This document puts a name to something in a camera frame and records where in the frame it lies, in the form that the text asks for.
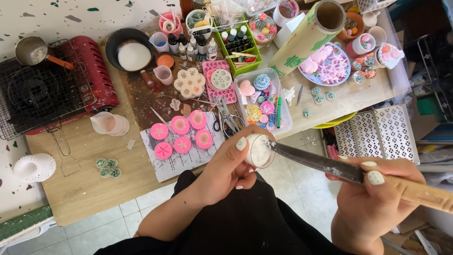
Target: green marker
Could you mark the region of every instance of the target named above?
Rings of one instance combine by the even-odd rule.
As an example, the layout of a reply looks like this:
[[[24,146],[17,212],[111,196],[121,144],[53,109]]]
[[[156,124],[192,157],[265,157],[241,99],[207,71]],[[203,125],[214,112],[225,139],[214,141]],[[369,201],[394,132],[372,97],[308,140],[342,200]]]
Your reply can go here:
[[[282,98],[279,97],[279,100],[277,101],[277,119],[276,119],[276,126],[277,128],[280,128],[280,115],[281,115],[281,106],[282,106]]]

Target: paper sheet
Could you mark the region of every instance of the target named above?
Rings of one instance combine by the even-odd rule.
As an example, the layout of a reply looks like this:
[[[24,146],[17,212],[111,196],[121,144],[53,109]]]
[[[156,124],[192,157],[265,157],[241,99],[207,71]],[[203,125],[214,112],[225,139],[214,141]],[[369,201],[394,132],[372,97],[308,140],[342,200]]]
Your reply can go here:
[[[190,151],[188,153],[180,154],[177,153],[173,148],[172,155],[165,160],[161,160],[154,154],[154,148],[156,147],[156,145],[159,142],[168,142],[169,144],[174,146],[174,141],[178,137],[181,137],[181,135],[176,134],[170,128],[170,122],[167,122],[167,126],[169,127],[169,135],[164,140],[155,140],[154,138],[152,138],[149,134],[149,130],[151,128],[140,132],[143,143],[146,147],[146,151],[148,152],[149,159],[153,164],[158,182],[163,182],[181,174],[185,170],[191,170],[205,163],[208,163],[214,156],[214,153],[216,153],[217,149],[223,142],[222,134],[220,132],[214,131],[213,129],[214,121],[216,120],[214,113],[205,112],[205,114],[206,126],[204,129],[208,130],[212,135],[212,146],[207,150],[200,149],[197,146],[197,143],[195,142],[195,134],[198,130],[194,129],[191,126],[189,133],[183,135],[184,137],[188,137],[192,142]]]

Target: green plastic basket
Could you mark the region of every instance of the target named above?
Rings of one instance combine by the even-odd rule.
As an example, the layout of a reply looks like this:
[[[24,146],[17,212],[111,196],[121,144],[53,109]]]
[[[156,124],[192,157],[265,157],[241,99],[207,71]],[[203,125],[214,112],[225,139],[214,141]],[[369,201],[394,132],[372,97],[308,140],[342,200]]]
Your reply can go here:
[[[247,32],[246,32],[246,36],[248,38],[250,38],[250,40],[253,42],[253,44],[255,45],[253,48],[251,49],[246,49],[244,51],[241,51],[241,53],[250,53],[250,54],[253,54],[253,55],[257,55],[256,57],[256,61],[253,63],[253,64],[249,64],[245,67],[241,67],[239,69],[236,69],[234,64],[233,64],[233,60],[232,59],[227,59],[228,61],[228,64],[230,65],[230,70],[231,70],[231,74],[233,75],[233,77],[239,75],[239,74],[243,74],[243,73],[247,73],[251,70],[254,70],[254,69],[257,69],[258,66],[260,65],[262,59],[261,59],[261,55],[260,55],[260,51],[258,50],[258,48],[256,47],[256,42],[255,42],[255,39],[253,38],[251,32],[250,32],[250,28],[249,28],[249,25],[247,23],[245,23],[245,26],[247,27]],[[236,31],[239,32],[239,30],[241,29],[241,27],[237,27],[235,28]],[[225,48],[225,44],[223,43],[222,41],[222,37],[220,36],[220,32],[214,32],[215,36],[216,36],[216,39],[217,39],[217,42],[220,44],[220,47],[222,48],[222,53],[224,56],[228,56],[228,51],[227,49]]]

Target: cardboard tube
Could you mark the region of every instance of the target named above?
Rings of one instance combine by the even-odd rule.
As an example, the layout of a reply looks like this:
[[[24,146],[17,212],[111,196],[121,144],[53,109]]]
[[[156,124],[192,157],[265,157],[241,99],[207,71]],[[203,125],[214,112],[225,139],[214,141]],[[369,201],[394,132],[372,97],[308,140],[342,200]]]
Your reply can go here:
[[[346,13],[334,0],[317,2],[269,62],[282,78],[343,29]]]

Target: black frying pan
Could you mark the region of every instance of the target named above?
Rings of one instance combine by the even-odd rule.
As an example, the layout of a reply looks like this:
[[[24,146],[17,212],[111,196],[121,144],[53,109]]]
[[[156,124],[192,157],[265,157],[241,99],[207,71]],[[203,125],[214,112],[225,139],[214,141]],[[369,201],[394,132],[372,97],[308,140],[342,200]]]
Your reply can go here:
[[[151,77],[149,77],[148,73],[144,70],[146,66],[143,68],[136,70],[136,71],[127,71],[124,69],[120,62],[118,61],[118,53],[122,46],[127,43],[134,42],[140,43],[146,46],[149,51],[151,52],[151,59],[149,60],[148,64],[151,63],[153,60],[154,55],[154,46],[149,42],[149,37],[143,33],[142,31],[134,28],[124,28],[114,32],[107,41],[106,44],[106,55],[107,59],[110,63],[116,67],[117,69],[124,71],[124,72],[138,72],[140,71],[140,75],[142,76],[143,80],[146,84],[150,85],[152,83]]]

